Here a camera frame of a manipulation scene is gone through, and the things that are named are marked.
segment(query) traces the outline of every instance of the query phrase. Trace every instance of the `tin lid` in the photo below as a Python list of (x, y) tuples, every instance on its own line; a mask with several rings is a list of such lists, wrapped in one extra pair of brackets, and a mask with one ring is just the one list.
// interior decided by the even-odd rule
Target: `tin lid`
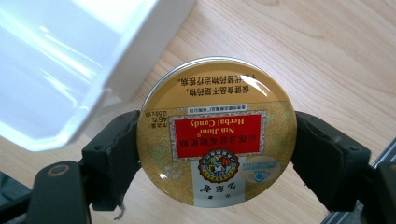
[(149, 179), (200, 207), (245, 202), (286, 169), (296, 118), (283, 89), (258, 67), (210, 57), (185, 63), (149, 94), (137, 144)]

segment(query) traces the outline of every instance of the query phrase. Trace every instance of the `wooden table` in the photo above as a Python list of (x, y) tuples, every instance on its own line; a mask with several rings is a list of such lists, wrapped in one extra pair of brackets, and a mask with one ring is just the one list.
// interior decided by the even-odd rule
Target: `wooden table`
[[(199, 1), (131, 102), (95, 121), (139, 109), (172, 68), (206, 56), (256, 64), (288, 93), (295, 110), (320, 117), (370, 148), (372, 160), (396, 135), (395, 1)], [(56, 161), (81, 158), (90, 132), (60, 150), (29, 152), (0, 139), (0, 170), (33, 186)], [(260, 196), (204, 209), (168, 198), (140, 170), (115, 223), (320, 223), (328, 211), (289, 165)], [(111, 223), (115, 212), (92, 212)]]

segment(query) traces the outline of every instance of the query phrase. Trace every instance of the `red label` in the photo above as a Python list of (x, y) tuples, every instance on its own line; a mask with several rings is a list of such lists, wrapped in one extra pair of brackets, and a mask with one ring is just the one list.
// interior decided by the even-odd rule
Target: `red label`
[(202, 157), (215, 148), (225, 148), (235, 154), (259, 153), (261, 129), (261, 114), (176, 119), (177, 157)]

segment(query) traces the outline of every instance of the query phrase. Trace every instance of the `tin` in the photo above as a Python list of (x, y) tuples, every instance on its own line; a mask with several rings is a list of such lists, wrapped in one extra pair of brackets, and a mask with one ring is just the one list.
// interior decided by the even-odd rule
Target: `tin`
[(248, 201), (286, 169), (296, 140), (288, 95), (257, 66), (226, 57), (185, 63), (145, 101), (142, 166), (158, 189), (199, 207)]

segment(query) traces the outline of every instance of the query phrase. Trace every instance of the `logo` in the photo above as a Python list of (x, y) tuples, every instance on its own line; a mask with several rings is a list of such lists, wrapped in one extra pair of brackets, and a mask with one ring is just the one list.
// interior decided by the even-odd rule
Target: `logo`
[(238, 173), (238, 157), (231, 151), (218, 148), (206, 153), (199, 160), (200, 175), (211, 183), (222, 183)]

